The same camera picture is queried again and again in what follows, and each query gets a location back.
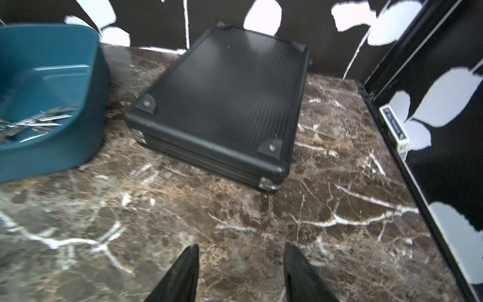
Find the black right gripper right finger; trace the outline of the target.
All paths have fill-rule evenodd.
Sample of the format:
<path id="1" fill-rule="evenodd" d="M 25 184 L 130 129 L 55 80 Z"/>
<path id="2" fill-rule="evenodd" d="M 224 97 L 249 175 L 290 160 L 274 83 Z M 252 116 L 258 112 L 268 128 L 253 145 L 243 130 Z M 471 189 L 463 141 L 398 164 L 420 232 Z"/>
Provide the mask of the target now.
<path id="1" fill-rule="evenodd" d="M 291 243 L 285 245 L 283 266 L 287 301 L 339 302 L 303 253 Z"/>

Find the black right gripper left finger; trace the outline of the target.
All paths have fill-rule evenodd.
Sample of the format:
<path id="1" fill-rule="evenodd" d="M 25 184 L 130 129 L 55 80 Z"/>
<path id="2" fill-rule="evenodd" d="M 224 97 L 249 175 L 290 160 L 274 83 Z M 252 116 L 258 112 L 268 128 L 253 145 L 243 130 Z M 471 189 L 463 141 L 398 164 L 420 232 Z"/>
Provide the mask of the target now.
<path id="1" fill-rule="evenodd" d="M 172 264 L 144 302 L 195 302 L 199 278 L 199 245 L 190 245 Z"/>

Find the steel nail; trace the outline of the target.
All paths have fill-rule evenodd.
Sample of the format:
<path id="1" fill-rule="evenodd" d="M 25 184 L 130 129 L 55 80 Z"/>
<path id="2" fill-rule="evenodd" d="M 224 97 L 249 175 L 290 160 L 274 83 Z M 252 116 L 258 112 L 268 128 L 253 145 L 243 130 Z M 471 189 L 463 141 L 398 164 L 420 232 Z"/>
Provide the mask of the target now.
<path id="1" fill-rule="evenodd" d="M 41 111 L 39 114 L 29 118 L 25 118 L 18 122 L 8 122 L 1 120 L 1 143 L 11 143 L 15 140 L 17 134 L 32 130 L 38 135 L 23 140 L 29 141 L 34 138 L 44 136 L 54 127 L 62 126 L 60 120 L 73 117 L 76 106 L 55 107 L 47 111 Z"/>

